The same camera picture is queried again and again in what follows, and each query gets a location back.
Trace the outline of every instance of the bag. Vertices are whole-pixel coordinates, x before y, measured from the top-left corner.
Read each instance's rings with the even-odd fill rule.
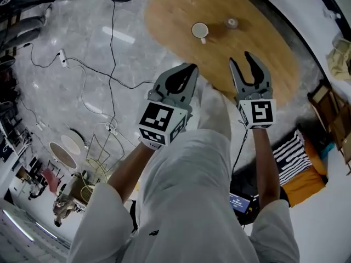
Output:
[[[338,80],[351,80],[351,42],[339,39],[327,56],[330,73]]]

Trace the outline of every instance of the white mug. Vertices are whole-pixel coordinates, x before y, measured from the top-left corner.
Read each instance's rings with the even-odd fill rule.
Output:
[[[208,35],[208,27],[206,24],[203,22],[195,23],[191,28],[191,32],[196,38],[201,39],[202,44],[206,44],[205,37]]]

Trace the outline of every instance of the white sleeve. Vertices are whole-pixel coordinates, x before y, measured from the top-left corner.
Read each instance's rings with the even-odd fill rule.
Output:
[[[250,240],[260,262],[299,262],[298,245],[285,200],[271,202],[262,209],[253,223]]]
[[[97,184],[73,239],[67,263],[99,262],[115,254],[133,231],[133,221],[117,191]]]

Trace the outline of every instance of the wooden table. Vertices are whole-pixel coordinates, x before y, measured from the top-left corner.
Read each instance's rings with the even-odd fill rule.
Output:
[[[239,28],[225,27],[228,17],[237,18]],[[191,33],[196,22],[209,28],[206,44]],[[184,61],[195,63],[200,74],[229,99],[236,94],[230,57],[239,64],[246,81],[253,82],[244,51],[267,66],[278,107],[290,101],[299,86],[299,68],[290,48],[248,0],[150,0],[145,23],[154,39]]]

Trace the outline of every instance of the small cup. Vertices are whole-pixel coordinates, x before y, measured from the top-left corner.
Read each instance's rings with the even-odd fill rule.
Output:
[[[236,18],[228,18],[224,21],[224,23],[227,26],[227,28],[230,29],[236,29],[239,24]]]
[[[206,44],[205,37],[208,35],[208,27],[206,24],[203,22],[195,23],[191,28],[191,32],[196,38],[201,39],[202,44]]]

